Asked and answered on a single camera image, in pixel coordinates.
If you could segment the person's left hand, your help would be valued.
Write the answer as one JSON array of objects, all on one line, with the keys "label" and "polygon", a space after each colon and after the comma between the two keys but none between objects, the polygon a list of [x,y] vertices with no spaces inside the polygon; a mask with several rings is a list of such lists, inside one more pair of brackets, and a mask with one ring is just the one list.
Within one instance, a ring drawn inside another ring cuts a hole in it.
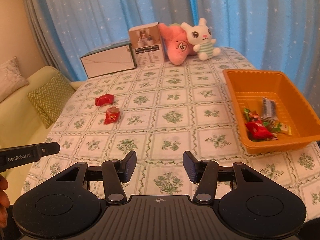
[{"label": "person's left hand", "polygon": [[0,226],[1,228],[5,228],[7,226],[7,218],[8,218],[8,213],[7,209],[10,206],[10,200],[8,195],[4,192],[5,190],[8,189],[8,181],[1,176],[0,177]]}]

